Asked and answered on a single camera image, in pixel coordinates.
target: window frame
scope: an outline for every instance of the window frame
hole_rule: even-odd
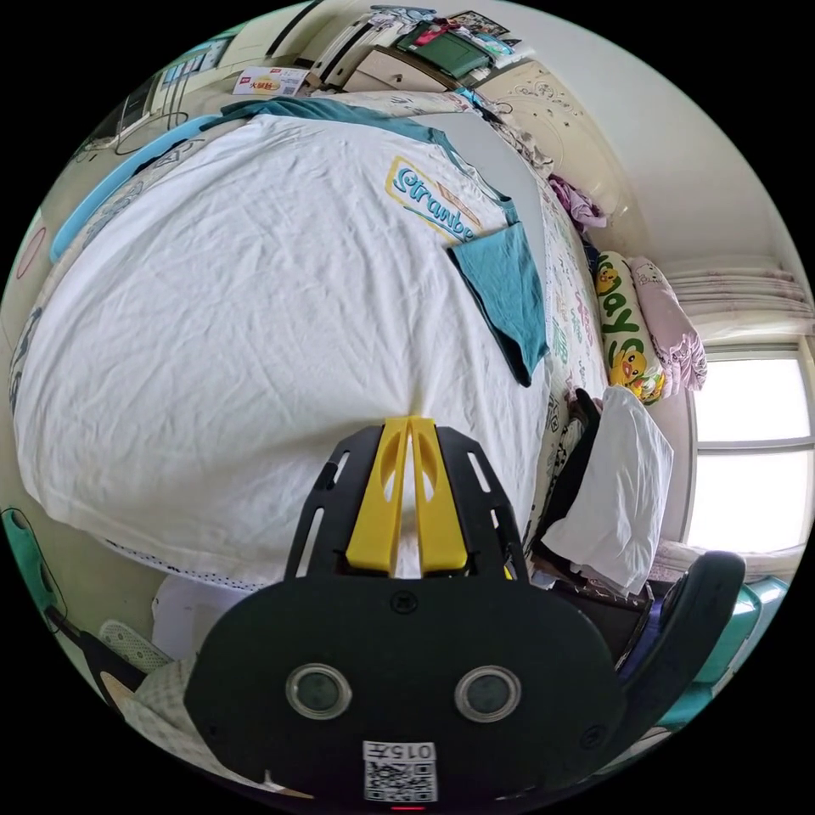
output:
[[[696,500],[696,473],[699,456],[738,456],[755,453],[811,452],[813,464],[809,472],[807,505],[801,520],[801,544],[805,545],[815,510],[815,357],[812,354],[813,344],[807,338],[799,342],[749,342],[738,345],[710,346],[705,349],[709,363],[759,360],[759,359],[795,359],[798,362],[807,396],[809,414],[809,436],[790,439],[772,439],[758,441],[699,441],[696,421],[696,401],[689,394],[688,409],[693,444],[693,461],[690,476],[690,494],[682,529],[682,543],[689,545],[691,520]]]

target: qr code sticker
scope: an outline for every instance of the qr code sticker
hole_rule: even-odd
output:
[[[365,798],[388,803],[437,801],[435,758],[432,745],[366,742]]]

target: green box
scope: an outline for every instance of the green box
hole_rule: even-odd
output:
[[[416,40],[429,28],[430,23],[417,25],[396,44],[396,47],[400,51],[415,53],[417,57],[444,71],[453,79],[461,79],[472,70],[491,63],[489,54],[474,43],[463,37],[456,37],[449,31],[435,37],[427,45],[415,45]]]

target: yellow duck pillow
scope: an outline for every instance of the yellow duck pillow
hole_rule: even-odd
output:
[[[661,396],[665,372],[639,308],[631,268],[622,255],[600,254],[594,288],[610,384],[622,385],[644,404],[653,404]]]

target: pink blanket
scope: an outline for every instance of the pink blanket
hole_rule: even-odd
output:
[[[665,275],[648,258],[634,257],[629,265],[639,307],[665,369],[663,397],[700,391],[707,378],[707,356],[699,334]]]

